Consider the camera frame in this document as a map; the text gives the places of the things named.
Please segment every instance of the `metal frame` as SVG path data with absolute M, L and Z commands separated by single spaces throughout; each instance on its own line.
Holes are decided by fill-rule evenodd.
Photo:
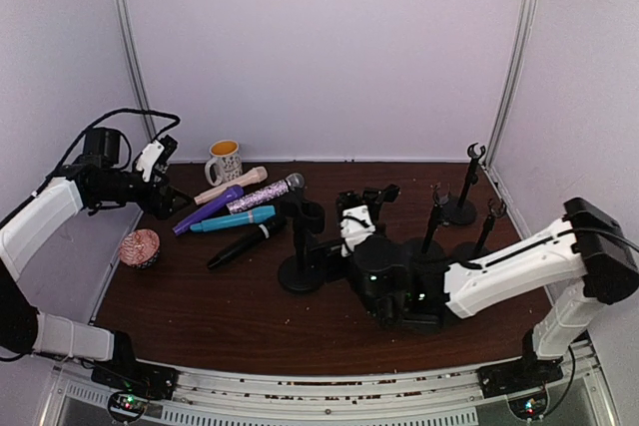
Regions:
M 497 149 L 499 148 L 499 143 L 501 142 L 506 126 L 508 114 L 512 107 L 512 101 L 517 90 L 517 82 L 519 81 L 519 76 L 521 74 L 524 52 L 528 44 L 528 38 L 530 37 L 536 8 L 537 0 L 521 0 L 519 22 L 517 24 L 515 43 L 512 47 L 510 66 L 508 67 L 506 82 L 503 86 L 497 118 L 495 119 L 495 124 L 492 129 L 492 133 L 490 134 L 490 142 L 488 143 L 488 152 L 485 159 L 485 164 L 488 168 L 492 167 L 492 164 L 494 163 L 495 155 L 497 154 Z
M 133 87 L 136 104 L 140 110 L 148 111 L 150 110 L 149 99 L 144 88 L 140 62 L 138 60 L 138 54 L 136 51 L 135 42 L 133 40 L 133 29 L 131 27 L 131 19 L 129 17 L 129 7 L 127 6 L 127 0 L 114 0 L 114 2 L 116 4 L 116 10 L 118 12 L 118 20 L 120 21 L 120 33 L 122 35 L 124 51 L 127 57 L 127 70 L 129 72 L 131 86 Z M 143 115 L 142 122 L 144 125 L 144 130 L 147 134 L 147 140 L 151 142 L 151 140 L 155 138 L 157 134 L 157 129 L 155 123 L 153 122 L 153 118 L 149 115 Z
M 573 349 L 575 378 L 583 378 L 588 388 L 587 397 L 597 424 L 617 425 L 590 342 L 575 343 Z M 333 377 L 262 376 L 178 368 L 180 376 L 173 400 L 154 402 L 145 418 L 160 424 L 200 426 L 409 426 L 446 424 L 444 418 L 449 418 L 447 424 L 472 426 L 478 424 L 478 407 L 506 400 L 505 396 L 482 397 L 476 367 Z M 571 359 L 566 355 L 564 379 L 557 383 L 557 388 L 566 385 L 571 367 Z M 89 371 L 73 363 L 57 368 L 38 424 L 60 424 L 65 398 L 104 408 L 110 390 L 92 383 L 89 375 Z

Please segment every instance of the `round stand base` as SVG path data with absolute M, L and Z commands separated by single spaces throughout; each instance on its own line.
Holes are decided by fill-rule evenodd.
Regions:
M 483 247 L 479 254 L 473 255 L 475 251 L 475 243 L 472 241 L 466 241 L 464 243 L 460 243 L 455 249 L 452 251 L 452 259 L 461 260 L 461 261 L 469 261 L 476 258 L 481 258 L 486 256 L 487 254 L 491 254 L 488 248 Z
M 278 281 L 289 293 L 312 293 L 321 288 L 324 280 L 324 272 L 316 266 L 309 264 L 303 270 L 299 270 L 295 256 L 285 259 L 278 270 Z
M 407 259 L 421 255 L 422 243 L 423 238 L 411 238 L 401 246 L 407 256 Z M 426 261 L 441 261 L 446 259 L 446 253 L 441 245 L 437 241 L 433 240 L 430 242 L 425 259 Z
M 471 224 L 477 219 L 477 208 L 472 202 L 466 200 L 460 208 L 457 206 L 457 197 L 450 197 L 448 203 L 443 206 L 442 216 L 444 221 L 452 224 Z

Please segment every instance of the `blue microphone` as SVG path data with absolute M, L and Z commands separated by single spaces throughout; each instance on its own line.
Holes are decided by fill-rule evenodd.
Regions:
M 276 215 L 276 208 L 268 205 L 266 207 L 257 207 L 248 212 L 228 214 L 219 218 L 205 219 L 199 223 L 191 225 L 191 231 L 195 233 L 206 233 L 207 231 L 215 231 L 217 229 L 233 228 L 250 223 L 262 223 L 272 216 Z

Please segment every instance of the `black cable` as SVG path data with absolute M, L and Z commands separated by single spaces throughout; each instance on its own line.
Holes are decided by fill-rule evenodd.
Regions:
M 160 112 L 157 110 L 143 111 L 138 109 L 123 108 L 123 109 L 116 109 L 116 110 L 112 110 L 111 112 L 107 112 L 103 116 L 91 122 L 87 127 L 84 128 L 84 130 L 82 130 L 82 132 L 80 132 L 78 137 L 76 137 L 76 139 L 71 143 L 69 148 L 66 150 L 66 152 L 64 153 L 60 161 L 57 163 L 55 168 L 45 177 L 42 184 L 40 184 L 40 186 L 33 192 L 33 194 L 31 194 L 29 198 L 25 199 L 18 207 L 14 208 L 9 214 L 7 214 L 4 218 L 2 218 L 2 220 L 0 221 L 0 228 L 4 227 L 9 221 L 11 221 L 11 219 L 16 214 L 18 214 L 23 208 L 25 208 L 30 202 L 32 202 L 38 195 L 40 195 L 44 191 L 44 189 L 47 188 L 51 180 L 53 180 L 53 178 L 57 175 L 58 171 L 62 168 L 64 163 L 67 161 L 67 158 L 71 155 L 71 152 L 73 152 L 73 149 L 75 149 L 76 146 L 80 143 L 80 141 L 84 138 L 84 136 L 87 135 L 87 132 L 89 132 L 91 129 L 101 124 L 105 120 L 120 114 L 148 115 L 151 117 L 160 117 L 160 118 L 172 120 L 173 122 L 171 122 L 169 125 L 164 127 L 162 130 L 160 130 L 160 132 L 156 134 L 156 136 L 152 139 L 152 142 L 155 142 L 160 137 L 160 135 L 177 127 L 181 122 L 180 117 L 178 117 L 177 115 L 168 114 L 166 112 Z
M 87 361 L 84 358 L 79 358 L 80 359 L 80 366 L 82 366 L 84 369 L 94 369 L 95 366 L 93 364 L 87 366 L 86 363 L 88 363 L 89 361 Z
M 131 142 L 129 142 L 129 138 L 124 134 L 122 134 L 122 138 L 124 139 L 124 143 L 127 144 L 129 153 L 127 155 L 127 162 L 123 164 L 121 167 L 116 168 L 116 170 L 119 170 L 119 171 L 125 170 L 126 168 L 129 167 L 129 164 L 131 163 L 131 156 L 133 155 L 133 149 L 131 148 Z
M 548 416 L 554 413 L 559 406 L 561 406 L 561 403 L 563 403 L 563 400 L 566 399 L 566 396 L 568 395 L 568 391 L 570 391 L 570 386 L 572 386 L 572 383 L 575 379 L 575 370 L 577 369 L 577 360 L 575 359 L 575 353 L 572 351 L 571 346 L 568 346 L 568 352 L 570 353 L 570 356 L 572 357 L 572 371 L 570 372 L 570 379 L 568 380 L 566 389 L 563 390 L 563 393 L 561 394 L 557 402 L 554 404 L 554 406 L 544 411 L 543 415 L 541 415 L 542 419 L 546 419 Z
M 26 356 L 26 353 L 20 353 L 20 354 L 16 354 L 15 356 L 11 356 L 10 358 L 0 357 L 0 363 L 13 363 L 14 361 L 22 359 L 25 356 Z
M 346 216 L 343 216 L 341 219 L 351 219 L 357 223 L 359 223 L 360 225 L 362 225 L 364 228 L 368 228 L 370 225 L 363 219 L 361 218 L 357 218 L 355 216 L 351 216 L 349 214 L 347 214 Z
M 632 249 L 634 249 L 635 251 L 637 251 L 639 253 L 639 245 L 637 245 L 636 243 L 630 241 L 628 238 L 626 238 L 624 236 L 621 236 L 620 234 L 615 233 L 614 231 L 609 231 L 609 230 L 603 229 L 603 228 L 579 226 L 577 228 L 571 228 L 571 229 L 567 229 L 566 231 L 562 231 L 557 236 L 565 236 L 565 235 L 570 234 L 570 233 L 581 233 L 581 232 L 582 233 L 597 233 L 597 234 L 601 234 L 603 236 L 608 236 L 610 238 L 614 238 L 614 239 L 616 239 L 618 241 L 621 241 L 625 245 L 630 246 Z

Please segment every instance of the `purple microphone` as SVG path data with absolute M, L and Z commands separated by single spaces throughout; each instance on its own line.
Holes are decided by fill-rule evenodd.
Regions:
M 272 199 L 281 197 L 282 195 L 290 192 L 292 189 L 301 189 L 304 187 L 304 177 L 302 174 L 290 174 L 284 180 L 270 184 L 263 189 L 259 189 L 250 195 L 246 195 L 239 200 L 230 202 L 227 205 L 227 209 L 231 213 L 245 212 L 266 202 L 270 202 Z
M 221 210 L 224 205 L 228 202 L 232 202 L 233 200 L 237 200 L 244 194 L 244 190 L 239 185 L 233 185 L 232 187 L 228 187 L 226 190 L 222 192 L 222 194 L 216 199 L 208 202 L 206 205 L 197 209 L 195 212 L 191 213 L 189 216 L 184 218 L 178 224 L 176 224 L 173 228 L 173 233 L 176 236 L 189 231 L 189 228 L 192 224 L 199 223 L 203 219 L 207 219 L 209 216 L 213 216 L 216 212 Z

